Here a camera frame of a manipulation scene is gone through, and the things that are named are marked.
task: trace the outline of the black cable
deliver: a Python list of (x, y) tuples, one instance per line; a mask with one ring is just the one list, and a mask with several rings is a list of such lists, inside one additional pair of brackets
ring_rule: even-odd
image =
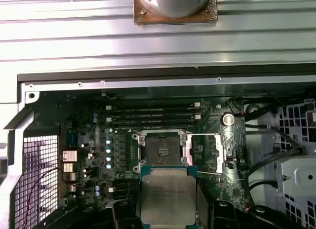
[(253, 120), (253, 119), (258, 119), (259, 117), (265, 115), (266, 113), (269, 113), (271, 111), (274, 111), (276, 109), (278, 109), (279, 107), (285, 107), (285, 106), (288, 106), (288, 105), (293, 105), (293, 104), (296, 104), (296, 103), (301, 103), (303, 102), (305, 99), (305, 97), (296, 97), (296, 98), (292, 98), (292, 99), (289, 99), (287, 100), (286, 102), (284, 102), (284, 105), (280, 105), (279, 102), (277, 103), (271, 103), (265, 107), (262, 107), (248, 115), (245, 116), (245, 122), (248, 122), (250, 120)]
[(279, 152), (269, 152), (269, 153), (265, 153), (263, 154), (261, 157), (258, 158), (258, 160), (255, 163), (258, 163), (260, 161), (262, 161), (263, 159), (265, 159), (266, 157), (270, 156), (270, 155), (275, 155), (278, 154)]
[(291, 139), (289, 136), (287, 136), (285, 133), (280, 131), (279, 129), (273, 127), (273, 126), (267, 126), (267, 125), (253, 125), (253, 124), (246, 124), (247, 128), (253, 128), (253, 129), (271, 129), (278, 133), (282, 138), (284, 138), (286, 141), (288, 141), (292, 147), (300, 147), (300, 145), (293, 139)]
[(244, 175), (244, 190), (245, 190), (245, 195), (248, 196), (249, 198), (249, 202), (251, 205), (255, 205), (254, 201), (253, 201), (253, 198), (251, 196), (251, 193), (250, 193), (250, 188), (249, 188), (249, 176), (251, 174), (253, 174), (255, 171), (257, 171), (258, 169), (260, 169), (261, 167), (264, 167), (265, 165), (269, 164), (270, 162), (274, 162), (276, 160), (279, 160), (279, 159), (282, 159), (284, 157), (289, 157), (289, 156), (292, 156), (294, 154), (296, 154), (298, 152), (298, 149), (290, 149), (286, 152), (282, 152), (282, 153), (279, 153), (279, 154), (276, 154), (276, 155), (272, 155), (256, 164), (254, 164), (253, 166), (251, 166), (249, 168), (249, 170), (245, 173)]
[(274, 188), (277, 189), (277, 181), (273, 181), (273, 180), (262, 180), (262, 181), (258, 181), (253, 183), (252, 185), (249, 186), (249, 190), (252, 190), (253, 188), (260, 186), (260, 185), (270, 185)]

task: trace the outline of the ventilation grille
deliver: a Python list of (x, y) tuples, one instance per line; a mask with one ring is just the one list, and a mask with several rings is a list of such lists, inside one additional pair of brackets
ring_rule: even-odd
[(58, 201), (58, 136), (24, 138), (23, 146), (23, 175), (15, 188), (15, 229), (33, 228), (57, 209)]
[(305, 214), (306, 228), (315, 229), (316, 205), (307, 201), (307, 213)]
[[(285, 195), (290, 201), (294, 202), (294, 198), (289, 197), (287, 194)], [(297, 222), (299, 225), (303, 224), (302, 221), (302, 211), (295, 207), (291, 202), (285, 202), (285, 212), (286, 216), (290, 218), (292, 221)]]
[(295, 202), (294, 198), (287, 194), (285, 197), (286, 216), (307, 229), (316, 229), (316, 205), (306, 198)]
[[(316, 143), (316, 112), (314, 102), (291, 105), (281, 109), (279, 115), (280, 130), (298, 142)], [(281, 138), (281, 148), (290, 148), (291, 145)]]

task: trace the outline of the red wire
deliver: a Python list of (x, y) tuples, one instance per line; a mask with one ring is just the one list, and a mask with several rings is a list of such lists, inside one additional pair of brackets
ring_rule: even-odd
[[(50, 170), (46, 171), (44, 174), (41, 175), (40, 178), (38, 178), (38, 180), (35, 182), (35, 184), (34, 184), (33, 187), (31, 188), (31, 192), (30, 192), (30, 194), (29, 194), (29, 198), (28, 198), (27, 206), (26, 206), (25, 220), (24, 220), (22, 229), (25, 229), (26, 226), (27, 226), (27, 220), (28, 220), (28, 215), (29, 215), (29, 210), (30, 210), (30, 202), (31, 202), (32, 193), (33, 193), (33, 191), (34, 191), (34, 189), (35, 189), (35, 186), (40, 182), (40, 180), (41, 180), (44, 176), (46, 176), (49, 172), (52, 172), (53, 170), (59, 170), (59, 171), (61, 171), (61, 173), (62, 173), (62, 180), (63, 180), (63, 171), (62, 171), (60, 168), (58, 168), (58, 167), (55, 167), (55, 168), (53, 168), (53, 169), (50, 169)], [(76, 188), (79, 188), (79, 189), (83, 189), (83, 188), (84, 188), (84, 187), (80, 187), (80, 186), (77, 186), (77, 185), (74, 185), (74, 184), (70, 184), (70, 185), (75, 186)]]

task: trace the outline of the black plastic part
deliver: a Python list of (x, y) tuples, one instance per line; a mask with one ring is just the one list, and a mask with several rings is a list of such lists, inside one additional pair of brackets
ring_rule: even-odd
[(212, 229), (239, 229), (234, 206), (227, 201), (215, 201), (211, 220)]
[(267, 227), (274, 229), (303, 229), (303, 227), (290, 220), (283, 213), (266, 206), (253, 206), (249, 208), (249, 215)]
[(19, 74), (18, 82), (38, 84), (41, 81), (62, 80), (151, 80), (207, 77), (245, 77), (245, 76), (295, 76), (315, 74), (316, 63), (311, 64), (271, 64), (271, 65), (223, 65), (210, 67), (178, 67), (153, 69), (100, 70), (58, 73)]
[(112, 207), (116, 229), (142, 229), (143, 225), (136, 216), (133, 205), (125, 200), (116, 202)]
[(211, 224), (211, 212), (213, 210), (214, 197), (204, 179), (198, 179), (197, 185), (197, 213), (204, 229), (209, 229)]
[(33, 229), (75, 229), (79, 225), (88, 228), (95, 222), (92, 218), (96, 213), (92, 207), (58, 208)]

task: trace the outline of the capacitor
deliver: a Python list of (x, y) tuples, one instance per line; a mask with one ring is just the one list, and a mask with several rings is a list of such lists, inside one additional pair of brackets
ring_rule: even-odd
[(83, 177), (87, 178), (90, 175), (91, 175), (91, 172), (86, 172), (86, 173), (84, 173)]
[(91, 171), (91, 169), (89, 167), (85, 168), (82, 170), (84, 173)]
[(225, 126), (234, 125), (235, 124), (235, 117), (230, 113), (223, 115), (222, 124)]
[(87, 148), (87, 147), (89, 147), (89, 146), (90, 146), (90, 143), (81, 144), (81, 147), (82, 147), (82, 148)]
[(96, 153), (89, 153), (89, 157), (95, 157), (96, 155)]

